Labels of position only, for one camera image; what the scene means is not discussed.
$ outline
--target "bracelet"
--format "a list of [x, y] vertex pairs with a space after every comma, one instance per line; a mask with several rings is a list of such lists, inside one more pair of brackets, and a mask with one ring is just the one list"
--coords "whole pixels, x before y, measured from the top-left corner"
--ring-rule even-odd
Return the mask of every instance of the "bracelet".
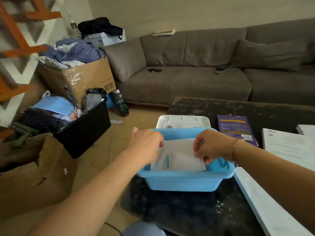
[[234, 144], [234, 146], [233, 146], [233, 149], [232, 149], [232, 155], [231, 155], [231, 160], [233, 161], [233, 158], [234, 158], [234, 150], [235, 150], [235, 146], [236, 146], [236, 144], [237, 143], [239, 143], [239, 142], [245, 142], [245, 140], [243, 140], [243, 139], [238, 139], [236, 142], [235, 142], [235, 144]]

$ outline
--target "person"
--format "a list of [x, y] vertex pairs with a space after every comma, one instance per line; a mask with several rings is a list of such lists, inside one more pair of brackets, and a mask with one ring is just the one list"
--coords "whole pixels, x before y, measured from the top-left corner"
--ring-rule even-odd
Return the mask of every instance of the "person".
[[[97, 176], [60, 203], [28, 236], [97, 235], [125, 186], [141, 168], [157, 159], [158, 148], [163, 144], [160, 132], [139, 131], [134, 127], [128, 147]], [[211, 129], [196, 137], [193, 150], [195, 157], [203, 157], [206, 164], [223, 157], [241, 165], [286, 211], [315, 233], [314, 171]], [[165, 235], [155, 225], [137, 224], [122, 235]]]

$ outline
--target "blue pants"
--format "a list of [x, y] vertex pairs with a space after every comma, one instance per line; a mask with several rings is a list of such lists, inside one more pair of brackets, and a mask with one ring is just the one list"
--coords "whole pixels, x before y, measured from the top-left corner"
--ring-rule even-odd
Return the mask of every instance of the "blue pants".
[[166, 236], [154, 223], [139, 221], [128, 226], [121, 236]]

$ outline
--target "sofa cushion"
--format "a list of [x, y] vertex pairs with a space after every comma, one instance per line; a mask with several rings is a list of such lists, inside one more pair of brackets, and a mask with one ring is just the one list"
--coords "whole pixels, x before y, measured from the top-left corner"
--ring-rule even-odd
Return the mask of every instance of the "sofa cushion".
[[232, 64], [242, 69], [296, 71], [301, 65], [306, 44], [306, 40], [303, 39], [267, 45], [239, 40]]
[[[149, 72], [148, 69], [161, 69]], [[171, 104], [172, 83], [183, 67], [146, 67], [124, 83], [116, 82], [126, 101]]]
[[294, 39], [307, 39], [302, 63], [315, 63], [315, 18], [283, 21], [247, 27], [246, 40], [270, 44]]
[[315, 65], [302, 65], [296, 72], [246, 69], [252, 85], [249, 101], [315, 106]]
[[179, 31], [140, 37], [147, 66], [219, 66], [228, 64], [246, 28]]
[[239, 69], [215, 74], [215, 67], [185, 67], [172, 84], [172, 96], [247, 101], [251, 85]]
[[147, 66], [139, 38], [101, 48], [108, 57], [112, 72], [121, 82]]

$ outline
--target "hand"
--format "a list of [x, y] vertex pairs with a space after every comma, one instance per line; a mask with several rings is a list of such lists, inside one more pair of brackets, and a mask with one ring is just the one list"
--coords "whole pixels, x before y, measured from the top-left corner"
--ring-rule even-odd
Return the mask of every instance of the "hand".
[[194, 141], [195, 157], [203, 157], [206, 165], [219, 157], [231, 161], [233, 147], [237, 140], [218, 131], [206, 129], [199, 133]]
[[151, 129], [139, 130], [134, 127], [131, 132], [131, 139], [126, 151], [138, 160], [141, 168], [156, 161], [159, 147], [164, 146], [163, 135]]

